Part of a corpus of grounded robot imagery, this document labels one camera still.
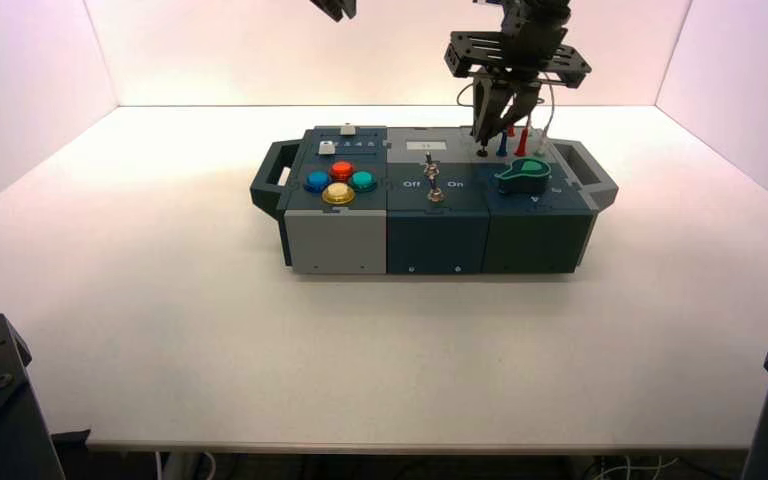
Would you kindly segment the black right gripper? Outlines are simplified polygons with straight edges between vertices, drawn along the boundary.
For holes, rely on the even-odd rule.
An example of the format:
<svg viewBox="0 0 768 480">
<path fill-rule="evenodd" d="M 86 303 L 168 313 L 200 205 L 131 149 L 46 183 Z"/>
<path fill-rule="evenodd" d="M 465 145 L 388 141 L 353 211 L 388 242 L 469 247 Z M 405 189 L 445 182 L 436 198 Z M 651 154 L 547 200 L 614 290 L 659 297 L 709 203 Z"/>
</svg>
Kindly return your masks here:
<svg viewBox="0 0 768 480">
<path fill-rule="evenodd" d="M 536 81 L 578 88 L 591 65 L 563 40 L 571 17 L 567 1 L 497 1 L 503 18 L 498 31 L 453 31 L 444 54 L 457 78 L 480 73 L 508 81 Z M 513 89 L 490 77 L 473 78 L 473 138 L 488 143 L 500 132 L 528 117 L 540 103 L 541 84 Z"/>
</svg>

